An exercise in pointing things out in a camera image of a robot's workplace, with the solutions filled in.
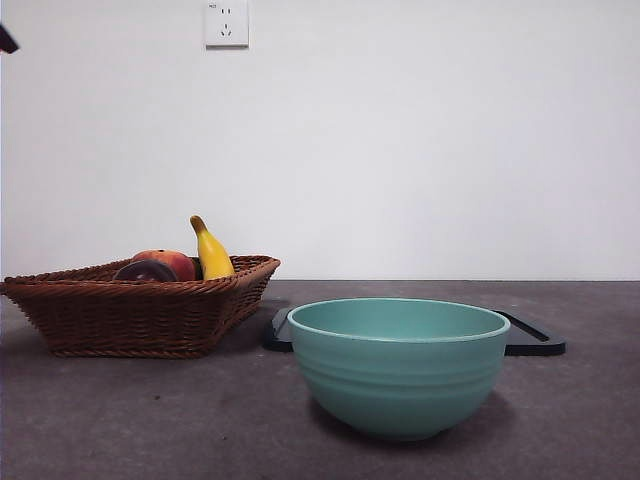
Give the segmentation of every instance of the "black cutting board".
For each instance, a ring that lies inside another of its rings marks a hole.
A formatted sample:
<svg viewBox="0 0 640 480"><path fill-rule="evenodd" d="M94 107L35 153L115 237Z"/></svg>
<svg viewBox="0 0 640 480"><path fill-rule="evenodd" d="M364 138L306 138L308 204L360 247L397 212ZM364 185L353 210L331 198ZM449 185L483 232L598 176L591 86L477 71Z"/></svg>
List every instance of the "black cutting board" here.
<svg viewBox="0 0 640 480"><path fill-rule="evenodd" d="M287 313L293 308L283 308L278 310L276 315L269 322L264 330L262 346L267 350L278 352L292 352L291 332L287 322ZM505 355L561 355L566 351L566 341L564 338L547 330L531 320L523 320L508 312L494 310L500 315L504 315L511 322L511 329L507 337L507 347Z"/></svg>

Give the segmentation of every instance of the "brown woven basket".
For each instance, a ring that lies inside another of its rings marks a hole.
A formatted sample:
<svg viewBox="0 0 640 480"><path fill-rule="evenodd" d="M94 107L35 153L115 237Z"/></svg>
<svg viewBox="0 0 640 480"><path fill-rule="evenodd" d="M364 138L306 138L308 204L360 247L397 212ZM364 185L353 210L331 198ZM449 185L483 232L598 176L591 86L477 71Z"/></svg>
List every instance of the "brown woven basket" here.
<svg viewBox="0 0 640 480"><path fill-rule="evenodd" d="M193 282L112 281L130 259L77 270L7 277L8 296L60 357L198 358L254 313L280 265L232 256L236 273Z"/></svg>

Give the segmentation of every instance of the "black object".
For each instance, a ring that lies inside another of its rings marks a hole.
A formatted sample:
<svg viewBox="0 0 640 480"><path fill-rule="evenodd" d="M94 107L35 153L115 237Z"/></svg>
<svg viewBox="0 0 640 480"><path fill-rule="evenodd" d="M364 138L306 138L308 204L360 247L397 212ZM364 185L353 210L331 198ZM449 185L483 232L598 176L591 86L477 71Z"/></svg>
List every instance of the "black object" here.
<svg viewBox="0 0 640 480"><path fill-rule="evenodd" d="M262 346L267 350L278 352L292 352L291 331L287 322L287 314L292 310L282 308L278 310L264 330ZM512 328L507 337L507 347L504 354L510 356L549 356L561 355L566 350L564 338L536 325L530 320L526 322L513 315L494 310L504 315L511 322Z"/></svg>
<svg viewBox="0 0 640 480"><path fill-rule="evenodd" d="M13 53L18 48L18 44L13 40L9 32L0 23L0 50Z"/></svg>

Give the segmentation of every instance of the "gray countertop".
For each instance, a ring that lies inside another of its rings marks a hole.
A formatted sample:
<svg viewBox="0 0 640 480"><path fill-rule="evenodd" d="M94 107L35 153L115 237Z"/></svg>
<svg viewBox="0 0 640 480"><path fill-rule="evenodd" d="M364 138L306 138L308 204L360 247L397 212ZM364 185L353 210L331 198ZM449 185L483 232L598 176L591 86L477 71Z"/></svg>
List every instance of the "gray countertop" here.
<svg viewBox="0 0 640 480"><path fill-rule="evenodd" d="M375 440L261 346L278 309L356 296L504 310L567 352L506 357L485 404L436 437ZM640 478L639 282L272 281L197 360L56 358L3 299L1 358L6 480Z"/></svg>

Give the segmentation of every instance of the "bowl rim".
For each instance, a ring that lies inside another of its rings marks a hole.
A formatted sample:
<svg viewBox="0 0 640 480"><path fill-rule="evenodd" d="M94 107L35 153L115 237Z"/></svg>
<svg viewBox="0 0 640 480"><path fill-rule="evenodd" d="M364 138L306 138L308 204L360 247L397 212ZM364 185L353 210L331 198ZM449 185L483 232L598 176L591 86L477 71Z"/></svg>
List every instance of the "bowl rim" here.
<svg viewBox="0 0 640 480"><path fill-rule="evenodd" d="M386 338L386 337L368 337L364 335L349 335L346 333L337 333L331 332L328 330L320 330L319 328L309 327L307 325L303 325L296 320L294 320L293 316L301 310L306 310L307 308L316 307L318 305L324 305L329 303L342 303L342 302L359 302L359 301L371 301L371 300L391 300L394 302L420 302L420 303L437 303L441 305L451 305L455 307L463 307L470 310L477 310L479 312L490 314L502 321L502 326L495 330L490 330L484 333L477 333L474 335L457 335L453 337L432 337L432 338L411 338L411 339L403 339L403 338ZM337 337L337 338L345 338L350 340L366 340L373 342L388 342L388 343L409 343L409 344L421 344L421 343L447 343L447 342L468 342L473 340L481 340L483 338L496 337L498 335L502 335L506 333L509 328L511 328L511 322L504 315L501 315L493 310L489 310L487 308L476 307L475 305L468 305L466 303L457 303L457 302L448 302L444 300L431 300L425 298L401 298L401 297L356 297L356 298L336 298L333 300L323 300L319 302L307 303L305 305L300 305L293 310L291 310L287 314L287 321L290 325L293 325L296 328L300 328L302 330L306 330L311 333L324 335L328 337Z"/></svg>

